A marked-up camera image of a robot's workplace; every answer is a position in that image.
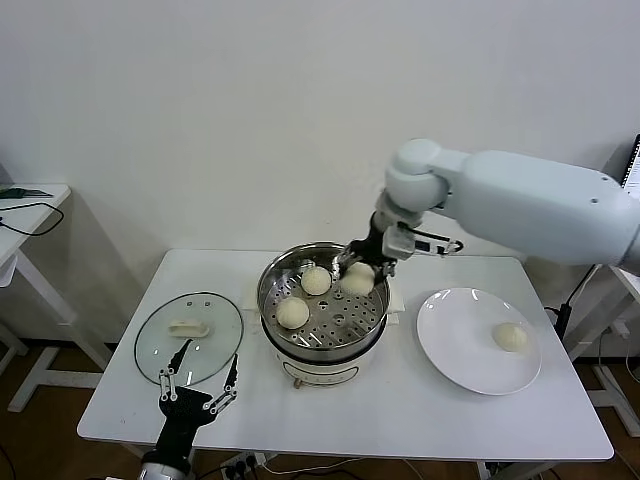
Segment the white wall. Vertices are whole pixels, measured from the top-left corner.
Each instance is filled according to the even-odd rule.
[[[170,247],[363,235],[406,139],[602,167],[640,125],[639,16],[634,0],[2,2],[1,162],[73,188],[55,248],[29,248],[117,338]],[[2,293],[3,318],[54,335],[27,327],[26,288]]]

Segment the power strip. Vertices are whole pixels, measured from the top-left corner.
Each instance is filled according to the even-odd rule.
[[[251,469],[249,468],[249,465],[247,465],[247,458],[249,458],[252,455],[256,458],[256,469],[261,467],[265,463],[267,463],[267,460],[271,460],[273,457],[276,456],[275,454],[264,454],[261,452],[239,453],[235,457],[232,457],[229,460],[220,464],[220,468],[221,468],[220,473],[222,473],[222,478],[224,480],[237,480],[238,478],[240,478],[237,472],[234,478],[227,477],[227,474],[225,472],[225,467],[230,467],[230,466],[235,467],[238,462],[244,462],[245,464],[244,478],[249,478],[249,475],[251,474]]]

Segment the steamed bun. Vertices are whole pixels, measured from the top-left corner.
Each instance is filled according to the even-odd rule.
[[[309,295],[322,295],[331,288],[331,274],[326,268],[312,267],[302,274],[301,283]]]
[[[361,275],[363,277],[371,277],[371,278],[375,278],[376,276],[376,273],[373,271],[373,268],[371,268],[370,265],[367,265],[366,263],[362,263],[362,262],[356,262],[353,265],[351,265],[347,269],[347,275],[349,274]]]
[[[340,288],[348,295],[369,295],[373,290],[373,277],[348,273],[340,280]]]
[[[286,298],[276,308],[276,320],[289,330],[300,328],[309,320],[309,307],[300,298]]]
[[[527,332],[517,323],[501,323],[494,327],[493,339],[507,352],[521,352],[529,343]]]

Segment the black cable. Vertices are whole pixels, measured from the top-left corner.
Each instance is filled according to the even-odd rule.
[[[11,469],[11,478],[13,480],[17,480],[18,475],[16,475],[16,467],[13,466],[11,457],[9,457],[9,454],[7,453],[7,451],[4,449],[2,445],[0,445],[0,452],[2,452],[2,456],[5,458],[5,460],[7,461],[7,464],[9,465],[9,468]]]
[[[253,474],[253,480],[258,480],[258,472],[256,472],[257,463],[258,462],[256,461],[256,457],[254,457],[253,455],[249,455],[247,457],[247,465],[251,469],[251,473]]]
[[[578,293],[580,288],[584,286],[585,282],[589,279],[590,275],[594,272],[596,268],[598,268],[597,265],[591,265],[591,267],[589,267],[589,270],[587,270],[587,273],[584,274],[582,279],[578,282],[578,285],[576,285],[576,288],[574,288],[573,292],[571,292],[571,295],[569,295],[569,298],[567,298],[567,301],[564,302],[562,305],[560,305],[559,309],[553,308],[553,307],[544,307],[545,310],[549,310],[550,312],[553,312],[556,315],[556,323],[553,326],[553,328],[558,334],[558,338],[560,340],[564,338],[564,334],[567,331],[567,326],[569,325],[569,318],[571,317],[571,311],[572,311],[571,300],[573,300],[573,297],[575,297],[576,293]]]
[[[571,295],[569,295],[569,298],[567,298],[567,301],[564,303],[566,303],[567,305],[571,303],[571,300],[573,300],[573,297],[575,296],[575,294],[578,293],[578,290],[580,290],[580,287],[582,286],[582,284],[586,282],[587,278],[589,278],[589,275],[591,275],[591,273],[595,270],[595,268],[596,268],[596,265],[591,265],[589,270],[587,270],[587,273],[585,273],[584,277],[582,277],[582,280],[580,280],[580,283],[576,285],[576,288],[573,289],[573,292],[571,292]]]
[[[6,223],[3,223],[2,222],[2,217],[0,217],[0,227],[7,228],[7,229],[11,230],[12,232],[20,233],[21,235],[27,235],[29,237],[39,237],[41,235],[46,235],[51,230],[53,230],[58,225],[60,225],[60,222],[62,222],[62,220],[64,220],[64,213],[62,213],[61,210],[57,209],[53,205],[49,205],[48,203],[44,203],[44,202],[36,202],[36,203],[29,203],[28,205],[16,205],[14,207],[0,208],[0,212],[7,212],[9,210],[20,210],[22,208],[29,208],[29,207],[38,207],[38,206],[41,206],[41,205],[50,208],[51,210],[53,210],[54,212],[57,212],[60,215],[60,218],[58,218],[56,223],[54,223],[51,227],[47,228],[44,232],[29,233],[29,232],[25,232],[23,230],[18,230],[17,228],[11,227],[11,226],[7,225]]]
[[[309,476],[309,477],[326,477],[328,475],[335,475],[337,473],[342,473],[344,475],[348,475],[349,477],[353,478],[354,480],[364,480],[363,478],[360,478],[359,476],[351,473],[348,470],[343,470],[342,468],[339,470],[331,470],[330,472],[323,472],[323,473],[319,473],[319,472],[299,472],[296,473],[293,477],[291,477],[291,480],[297,480],[300,477],[303,477],[305,475]]]
[[[196,477],[196,480],[202,480],[205,477],[208,477],[209,475],[211,475],[212,473],[216,473],[219,472],[220,470],[222,470],[224,467],[218,467],[218,468],[214,468],[213,470],[209,470],[207,473],[203,473],[202,475],[200,475],[199,477]]]
[[[553,468],[549,469],[549,471],[553,473],[553,476],[556,477],[558,480],[562,480],[562,477],[558,475],[558,472],[556,472]]]

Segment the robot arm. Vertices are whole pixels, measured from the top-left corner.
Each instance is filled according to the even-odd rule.
[[[398,150],[385,177],[367,238],[377,237],[377,246],[352,242],[346,266],[357,259],[382,277],[393,274],[395,261],[415,251],[413,229],[429,210],[528,255],[640,274],[640,202],[595,170],[507,152],[468,155],[417,139]],[[383,260],[368,262],[376,248]]]

